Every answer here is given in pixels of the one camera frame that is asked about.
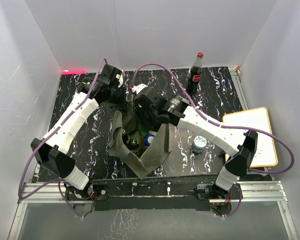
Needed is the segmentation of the green Sprite plastic bottle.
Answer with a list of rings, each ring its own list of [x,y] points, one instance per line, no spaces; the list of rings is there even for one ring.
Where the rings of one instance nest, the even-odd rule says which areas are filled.
[[[142,126],[141,124],[138,125],[138,134],[140,137],[144,138],[149,131],[152,131],[153,128],[152,127],[146,127],[146,126]]]

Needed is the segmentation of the grey-green canvas bag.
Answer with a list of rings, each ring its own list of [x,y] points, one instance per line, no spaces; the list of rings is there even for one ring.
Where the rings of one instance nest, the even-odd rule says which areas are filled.
[[[133,111],[133,101],[127,110],[116,110],[112,120],[108,154],[118,157],[139,179],[144,179],[166,160],[170,152],[170,130],[161,124],[148,147],[140,145],[146,137],[139,134],[140,121]]]

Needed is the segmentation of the Coca-Cola glass bottle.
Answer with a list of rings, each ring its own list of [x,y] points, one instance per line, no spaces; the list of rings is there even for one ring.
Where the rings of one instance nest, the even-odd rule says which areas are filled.
[[[192,65],[189,75],[188,75],[186,92],[191,96],[197,92],[198,84],[202,78],[203,57],[204,57],[204,54],[202,52],[199,52],[197,54],[196,60],[195,60],[194,64]]]

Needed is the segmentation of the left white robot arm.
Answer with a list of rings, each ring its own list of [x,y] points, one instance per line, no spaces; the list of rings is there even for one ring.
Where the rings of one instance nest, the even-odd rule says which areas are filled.
[[[67,155],[71,143],[89,116],[101,103],[123,107],[126,103],[123,72],[105,64],[94,78],[82,82],[63,115],[42,139],[34,138],[30,146],[37,163],[65,180],[83,200],[93,195],[93,187],[86,176]]]

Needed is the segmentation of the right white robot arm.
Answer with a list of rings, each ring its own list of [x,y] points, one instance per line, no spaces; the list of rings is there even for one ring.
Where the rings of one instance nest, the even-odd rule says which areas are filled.
[[[183,128],[219,146],[229,156],[212,185],[216,197],[225,198],[230,194],[231,187],[247,175],[257,150],[256,131],[235,132],[220,122],[213,125],[209,116],[196,110],[189,100],[179,95],[166,99],[145,84],[133,86],[130,90],[133,110],[143,126],[171,124]]]

